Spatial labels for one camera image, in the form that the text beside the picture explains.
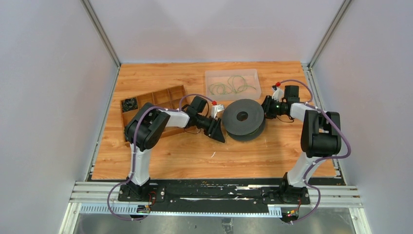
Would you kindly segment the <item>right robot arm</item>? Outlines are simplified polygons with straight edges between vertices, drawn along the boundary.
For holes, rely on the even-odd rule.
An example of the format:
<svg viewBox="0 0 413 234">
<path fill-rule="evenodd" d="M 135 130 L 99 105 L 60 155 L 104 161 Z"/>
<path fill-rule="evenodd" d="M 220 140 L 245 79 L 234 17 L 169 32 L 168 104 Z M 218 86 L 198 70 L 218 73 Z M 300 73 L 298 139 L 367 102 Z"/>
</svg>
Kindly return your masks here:
<svg viewBox="0 0 413 234">
<path fill-rule="evenodd" d="M 273 87 L 273 94 L 266 96 L 262 108 L 266 119 L 286 115 L 291 120 L 302 122 L 300 147 L 302 153 L 295 166 L 285 173 L 280 188 L 279 198 L 284 203 L 291 203 L 303 194 L 309 178 L 327 158 L 341 150 L 340 117 L 336 112 L 321 112 L 320 109 L 301 102 L 299 87 L 287 85 L 284 90 L 280 83 Z"/>
</svg>

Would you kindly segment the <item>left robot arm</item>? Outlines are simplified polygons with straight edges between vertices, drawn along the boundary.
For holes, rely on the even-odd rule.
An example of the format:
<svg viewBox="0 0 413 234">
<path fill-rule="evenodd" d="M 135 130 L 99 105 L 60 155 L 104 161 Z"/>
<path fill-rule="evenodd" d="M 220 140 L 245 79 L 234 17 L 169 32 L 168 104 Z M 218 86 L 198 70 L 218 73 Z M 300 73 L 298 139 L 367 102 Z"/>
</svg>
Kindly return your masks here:
<svg viewBox="0 0 413 234">
<path fill-rule="evenodd" d="M 202 114 L 205 106 L 208 103 L 214 104 L 215 101 L 201 94 L 192 94 L 192 97 L 189 105 L 179 105 L 177 109 L 145 103 L 124 128 L 125 139 L 131 148 L 131 170 L 125 184 L 131 189 L 130 194 L 135 200 L 144 201 L 149 196 L 150 156 L 165 128 L 196 127 L 202 130 L 205 136 L 225 142 L 221 119 Z"/>
</svg>

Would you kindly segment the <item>dark grey spool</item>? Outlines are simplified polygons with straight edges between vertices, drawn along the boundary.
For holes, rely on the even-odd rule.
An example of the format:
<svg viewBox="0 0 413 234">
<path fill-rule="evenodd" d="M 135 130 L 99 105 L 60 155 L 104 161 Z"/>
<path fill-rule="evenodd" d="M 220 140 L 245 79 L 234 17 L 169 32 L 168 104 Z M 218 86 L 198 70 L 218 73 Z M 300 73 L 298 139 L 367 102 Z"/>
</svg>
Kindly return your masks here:
<svg viewBox="0 0 413 234">
<path fill-rule="evenodd" d="M 222 123 L 232 139 L 241 142 L 254 140 L 265 129 L 263 108 L 252 99 L 234 101 L 224 110 Z"/>
</svg>

